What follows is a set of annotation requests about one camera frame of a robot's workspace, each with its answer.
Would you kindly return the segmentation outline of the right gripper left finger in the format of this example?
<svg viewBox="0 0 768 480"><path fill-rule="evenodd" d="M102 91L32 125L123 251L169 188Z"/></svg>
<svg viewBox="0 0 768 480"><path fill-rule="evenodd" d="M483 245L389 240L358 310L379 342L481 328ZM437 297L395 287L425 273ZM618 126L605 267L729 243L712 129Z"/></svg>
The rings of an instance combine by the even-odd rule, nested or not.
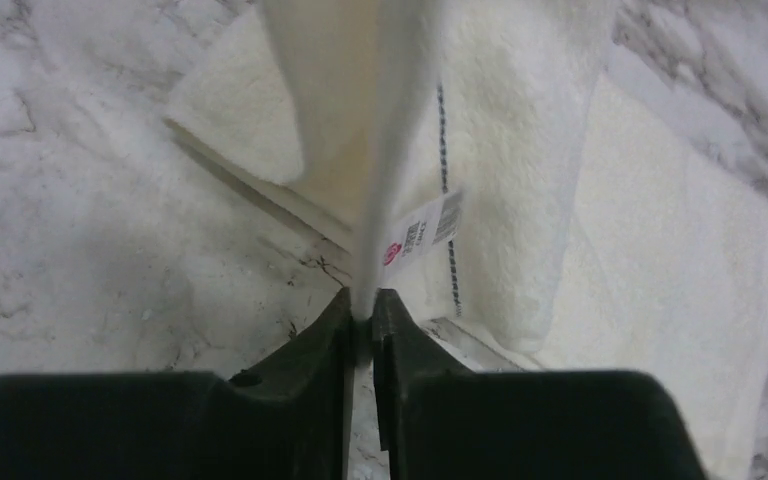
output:
<svg viewBox="0 0 768 480"><path fill-rule="evenodd" d="M0 479L343 479L348 294L230 378L0 375Z"/></svg>

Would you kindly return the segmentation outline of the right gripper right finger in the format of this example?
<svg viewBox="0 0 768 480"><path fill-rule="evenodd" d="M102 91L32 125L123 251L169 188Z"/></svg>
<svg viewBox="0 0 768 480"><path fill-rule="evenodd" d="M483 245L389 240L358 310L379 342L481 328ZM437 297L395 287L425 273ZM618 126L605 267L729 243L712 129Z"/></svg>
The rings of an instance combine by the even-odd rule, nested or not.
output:
<svg viewBox="0 0 768 480"><path fill-rule="evenodd" d="M702 479L665 388L629 370L475 372L379 292L381 445L394 479Z"/></svg>

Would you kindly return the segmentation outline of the white towel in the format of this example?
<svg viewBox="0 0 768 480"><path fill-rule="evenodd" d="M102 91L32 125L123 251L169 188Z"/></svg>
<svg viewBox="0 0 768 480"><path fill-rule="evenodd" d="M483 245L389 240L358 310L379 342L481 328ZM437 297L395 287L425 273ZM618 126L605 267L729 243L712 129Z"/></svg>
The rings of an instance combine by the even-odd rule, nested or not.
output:
<svg viewBox="0 0 768 480"><path fill-rule="evenodd" d="M177 136L522 367L622 367L744 479L768 200L604 76L613 1L259 1L170 93Z"/></svg>

